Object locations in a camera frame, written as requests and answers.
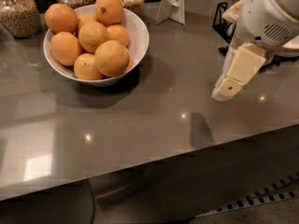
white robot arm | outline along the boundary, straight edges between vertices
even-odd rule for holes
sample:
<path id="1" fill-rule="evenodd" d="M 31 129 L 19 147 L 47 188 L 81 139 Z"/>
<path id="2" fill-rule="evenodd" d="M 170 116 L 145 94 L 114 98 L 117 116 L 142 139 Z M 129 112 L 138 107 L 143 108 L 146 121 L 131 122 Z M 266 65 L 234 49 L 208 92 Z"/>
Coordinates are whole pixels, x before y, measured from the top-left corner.
<path id="1" fill-rule="evenodd" d="M 223 73 L 212 93 L 226 101 L 239 93 L 277 50 L 299 35 L 299 0 L 243 0 Z"/>

gray countertop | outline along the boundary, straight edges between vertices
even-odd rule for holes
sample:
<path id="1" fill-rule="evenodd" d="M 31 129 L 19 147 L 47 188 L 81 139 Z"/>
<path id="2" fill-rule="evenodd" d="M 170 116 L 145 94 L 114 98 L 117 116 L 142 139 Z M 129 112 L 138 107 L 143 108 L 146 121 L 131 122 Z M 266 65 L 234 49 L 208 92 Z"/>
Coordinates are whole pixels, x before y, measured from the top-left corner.
<path id="1" fill-rule="evenodd" d="M 155 25 L 149 52 L 106 88 L 57 74 L 44 32 L 14 39 L 0 27 L 0 200 L 292 126 L 299 120 L 299 63 L 258 74 L 233 100 L 211 92 L 226 42 L 212 29 L 219 2 L 187 0 L 186 25 Z"/>

white bowl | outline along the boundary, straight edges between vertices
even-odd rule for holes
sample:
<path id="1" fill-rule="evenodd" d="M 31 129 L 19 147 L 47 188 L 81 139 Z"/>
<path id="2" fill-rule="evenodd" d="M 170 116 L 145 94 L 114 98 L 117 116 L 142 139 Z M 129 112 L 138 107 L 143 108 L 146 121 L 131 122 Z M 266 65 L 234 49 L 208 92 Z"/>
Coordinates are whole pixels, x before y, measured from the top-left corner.
<path id="1" fill-rule="evenodd" d="M 94 5 L 79 7 L 75 9 L 75 11 L 77 12 L 79 17 L 80 15 L 86 13 L 95 15 Z M 76 78 L 74 72 L 71 69 L 61 65 L 53 57 L 50 51 L 50 40 L 54 36 L 54 33 L 50 29 L 47 31 L 44 39 L 44 53 L 46 59 L 48 63 L 53 67 L 53 69 L 64 77 L 73 79 L 77 82 L 94 85 L 97 87 L 105 87 L 105 86 L 112 85 L 117 81 L 119 81 L 121 78 L 125 77 L 140 63 L 145 53 L 147 52 L 147 49 L 149 47 L 149 42 L 150 42 L 150 36 L 149 36 L 149 31 L 147 29 L 147 26 L 134 12 L 125 9 L 124 18 L 121 21 L 121 25 L 123 25 L 128 30 L 131 38 L 131 42 L 128 49 L 133 60 L 133 65 L 127 72 L 121 74 L 120 76 L 104 78 L 101 80 L 82 80 Z"/>

floor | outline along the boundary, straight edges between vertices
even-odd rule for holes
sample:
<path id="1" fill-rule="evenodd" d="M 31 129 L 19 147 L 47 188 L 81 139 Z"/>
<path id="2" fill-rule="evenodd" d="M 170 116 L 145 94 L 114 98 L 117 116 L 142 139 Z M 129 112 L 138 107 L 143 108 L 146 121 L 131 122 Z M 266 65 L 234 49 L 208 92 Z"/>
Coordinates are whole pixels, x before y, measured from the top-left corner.
<path id="1" fill-rule="evenodd" d="M 237 202 L 226 203 L 204 214 L 167 223 L 297 224 L 299 220 L 299 176 L 294 175 L 294 177 L 296 179 L 293 181 L 287 178 L 284 179 L 286 181 L 284 185 L 277 186 L 275 189 L 273 189 L 273 186 L 275 186 L 273 183 L 269 184 L 268 187 L 264 188 L 268 189 L 268 192 L 259 192 L 258 197 L 257 192 L 251 193 L 243 199 L 238 199 Z M 0 223 L 154 223 L 146 220 L 134 222 L 133 218 L 132 222 L 121 221 L 127 219 L 130 212 L 136 215 L 138 210 L 132 210 L 132 206 L 129 204 L 128 206 L 122 205 L 125 212 L 115 209 L 115 213 L 113 213 L 108 208 L 93 203 L 90 187 L 89 181 L 84 180 L 0 202 Z M 274 197 L 275 200 L 271 201 L 269 197 Z M 250 205 L 249 200 L 253 200 L 255 204 Z"/>

